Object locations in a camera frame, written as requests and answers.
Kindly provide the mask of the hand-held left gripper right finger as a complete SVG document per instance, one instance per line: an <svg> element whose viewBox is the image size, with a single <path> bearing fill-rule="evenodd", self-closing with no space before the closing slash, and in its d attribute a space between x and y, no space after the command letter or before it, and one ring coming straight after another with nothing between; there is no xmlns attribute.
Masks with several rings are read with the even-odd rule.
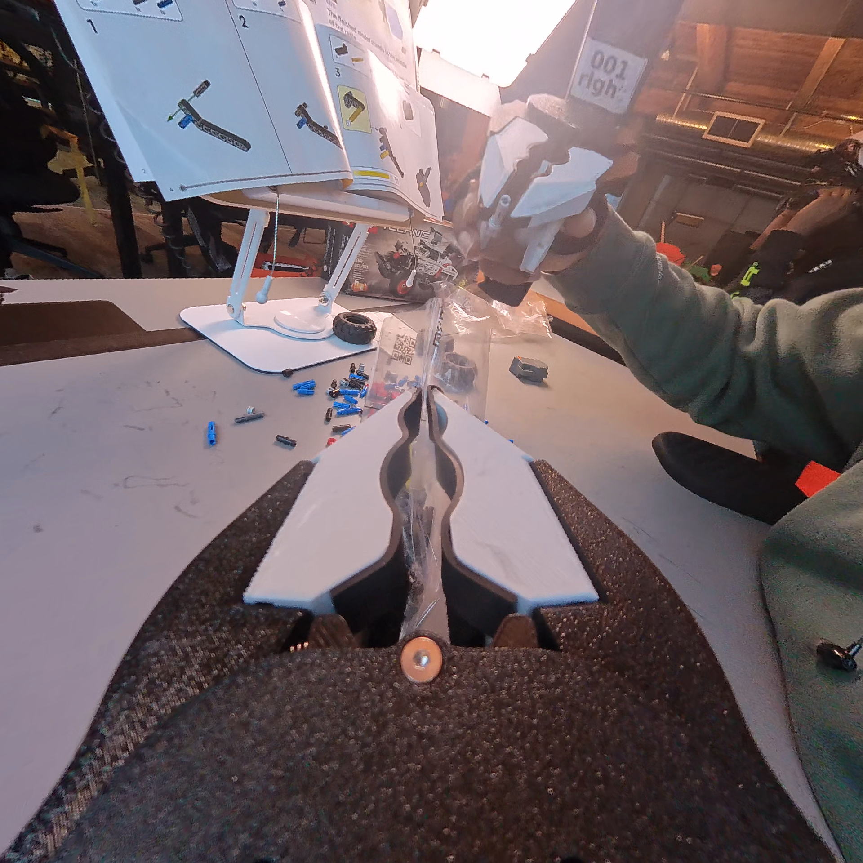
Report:
<svg viewBox="0 0 863 863"><path fill-rule="evenodd" d="M480 419L446 409L440 449L457 470L446 514L450 608L546 608L598 592L534 470L534 460Z"/></svg>

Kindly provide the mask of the small orange tag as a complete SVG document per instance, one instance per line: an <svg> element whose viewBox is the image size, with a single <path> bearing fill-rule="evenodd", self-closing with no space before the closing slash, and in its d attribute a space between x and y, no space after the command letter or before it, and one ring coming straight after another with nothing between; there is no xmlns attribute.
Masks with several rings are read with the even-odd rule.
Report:
<svg viewBox="0 0 863 863"><path fill-rule="evenodd" d="M840 477L840 472L815 462L809 461L795 480L795 486L807 498L824 490Z"/></svg>

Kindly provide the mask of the building instruction booklet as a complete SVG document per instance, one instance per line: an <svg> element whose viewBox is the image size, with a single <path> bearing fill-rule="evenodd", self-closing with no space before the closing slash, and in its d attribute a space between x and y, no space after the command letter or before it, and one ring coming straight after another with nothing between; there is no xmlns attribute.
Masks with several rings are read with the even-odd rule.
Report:
<svg viewBox="0 0 863 863"><path fill-rule="evenodd" d="M444 220L405 1L62 1L132 177L166 200Z"/></svg>

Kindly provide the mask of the person's right hand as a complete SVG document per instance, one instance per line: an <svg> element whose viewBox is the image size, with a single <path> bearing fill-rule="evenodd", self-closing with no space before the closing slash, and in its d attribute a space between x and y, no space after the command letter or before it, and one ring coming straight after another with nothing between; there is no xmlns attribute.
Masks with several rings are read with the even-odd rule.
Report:
<svg viewBox="0 0 863 863"><path fill-rule="evenodd" d="M587 207L567 217L556 232L541 264L541 273L555 275L581 261L598 242L611 211L606 195L594 192Z"/></svg>

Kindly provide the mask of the grey desk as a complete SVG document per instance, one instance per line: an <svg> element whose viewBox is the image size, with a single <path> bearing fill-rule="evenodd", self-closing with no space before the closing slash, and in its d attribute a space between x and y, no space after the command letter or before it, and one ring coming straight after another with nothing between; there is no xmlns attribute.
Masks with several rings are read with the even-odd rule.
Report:
<svg viewBox="0 0 863 863"><path fill-rule="evenodd" d="M515 377L515 356L544 361L546 380ZM265 417L234 423L252 408ZM749 442L695 425L624 366L559 336L492 345L485 416L660 568L765 760L836 851L793 745L761 603L766 527L681 489L651 447L668 430L748 456ZM209 447L213 420L218 444ZM278 445L276 434L297 446ZM2 850L65 771L168 586L325 440L286 379L206 340L2 368Z"/></svg>

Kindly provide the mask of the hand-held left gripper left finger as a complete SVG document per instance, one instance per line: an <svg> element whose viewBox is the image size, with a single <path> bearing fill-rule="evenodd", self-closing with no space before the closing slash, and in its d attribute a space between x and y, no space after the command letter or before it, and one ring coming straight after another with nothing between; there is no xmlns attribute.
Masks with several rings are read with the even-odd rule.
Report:
<svg viewBox="0 0 863 863"><path fill-rule="evenodd" d="M244 592L247 604L335 610L335 592L391 544L387 457L408 441L406 392L322 451Z"/></svg>

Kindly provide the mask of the pile of small toy parts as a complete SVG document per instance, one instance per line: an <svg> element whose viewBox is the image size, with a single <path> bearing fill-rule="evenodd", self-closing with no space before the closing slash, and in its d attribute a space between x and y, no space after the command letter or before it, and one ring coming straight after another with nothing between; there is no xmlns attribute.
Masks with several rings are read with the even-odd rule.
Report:
<svg viewBox="0 0 863 863"><path fill-rule="evenodd" d="M351 361L331 380L323 376L324 370L318 372L317 377L298 374L290 380L294 398L300 405L312 408L328 437L342 436L362 418L369 394L370 366Z"/></svg>

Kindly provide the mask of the person's right forearm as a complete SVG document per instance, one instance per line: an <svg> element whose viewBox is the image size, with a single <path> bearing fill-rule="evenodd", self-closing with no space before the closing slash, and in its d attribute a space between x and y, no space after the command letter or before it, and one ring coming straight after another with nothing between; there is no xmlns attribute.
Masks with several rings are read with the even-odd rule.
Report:
<svg viewBox="0 0 863 863"><path fill-rule="evenodd" d="M862 292L797 306L695 282L604 204L543 263L636 378L696 423L831 469L861 462Z"/></svg>

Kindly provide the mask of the white booklet stand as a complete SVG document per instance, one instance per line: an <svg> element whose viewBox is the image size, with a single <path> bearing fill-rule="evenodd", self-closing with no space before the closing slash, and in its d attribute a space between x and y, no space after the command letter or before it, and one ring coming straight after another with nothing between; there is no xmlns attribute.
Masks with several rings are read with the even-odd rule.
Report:
<svg viewBox="0 0 863 863"><path fill-rule="evenodd" d="M336 317L348 312L337 298L369 229L412 229L424 220L441 221L403 201L343 191L329 182L254 187L221 192L212 198L249 208L231 288L221 306L189 307L180 313L180 318L244 365L273 374L307 369L377 348L387 314L370 314L375 332L368 343L348 343L338 338L333 329ZM264 229L270 216L281 214L347 222L354 228L318 295L269 299L273 278L268 275L254 300L246 300Z"/></svg>

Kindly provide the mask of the crumpled empty plastic bag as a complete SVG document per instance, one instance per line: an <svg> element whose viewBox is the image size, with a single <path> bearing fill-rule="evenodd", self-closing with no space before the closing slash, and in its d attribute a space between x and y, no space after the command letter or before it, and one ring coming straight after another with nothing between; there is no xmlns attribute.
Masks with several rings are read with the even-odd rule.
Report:
<svg viewBox="0 0 863 863"><path fill-rule="evenodd" d="M493 299L494 320L491 342L502 343L513 340L541 341L552 338L551 316L547 312L544 298L529 291L521 303L512 307Z"/></svg>

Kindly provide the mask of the clear plastic bag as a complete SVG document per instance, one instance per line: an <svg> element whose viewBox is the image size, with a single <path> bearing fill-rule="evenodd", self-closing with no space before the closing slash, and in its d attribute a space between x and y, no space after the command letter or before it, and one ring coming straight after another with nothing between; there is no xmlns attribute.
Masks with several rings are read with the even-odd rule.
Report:
<svg viewBox="0 0 863 863"><path fill-rule="evenodd" d="M445 517L456 496L457 470L439 442L447 408L486 417L492 323L489 304L455 286L441 288L425 307L405 317L405 334L416 338L409 356L419 392L418 432L408 450L409 477L396 498L409 582L401 630L405 637L427 634L445 644L452 642L443 575ZM446 352L477 364L476 384L469 393L450 393L440 386L436 373Z"/></svg>

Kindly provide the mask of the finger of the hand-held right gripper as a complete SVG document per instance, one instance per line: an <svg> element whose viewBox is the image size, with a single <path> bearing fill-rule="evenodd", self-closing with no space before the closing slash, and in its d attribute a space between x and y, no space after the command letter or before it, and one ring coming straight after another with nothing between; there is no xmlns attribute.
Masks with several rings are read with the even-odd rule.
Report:
<svg viewBox="0 0 863 863"><path fill-rule="evenodd" d="M508 218L550 221L547 158L550 137L539 125L512 119L488 139L480 165L478 217L482 228L501 228Z"/></svg>
<svg viewBox="0 0 863 863"><path fill-rule="evenodd" d="M599 178L612 164L600 153L571 148L566 163L530 181L510 212L516 243L523 247L522 272L538 271L564 221L587 208Z"/></svg>

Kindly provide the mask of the black toy set box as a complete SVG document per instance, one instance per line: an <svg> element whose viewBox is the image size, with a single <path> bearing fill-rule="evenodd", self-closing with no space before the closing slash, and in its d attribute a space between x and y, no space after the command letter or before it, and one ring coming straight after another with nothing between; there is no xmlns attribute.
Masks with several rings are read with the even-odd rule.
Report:
<svg viewBox="0 0 863 863"><path fill-rule="evenodd" d="M356 259L351 290L382 298L425 301L439 282L458 281L465 260L444 226L372 229Z"/></svg>

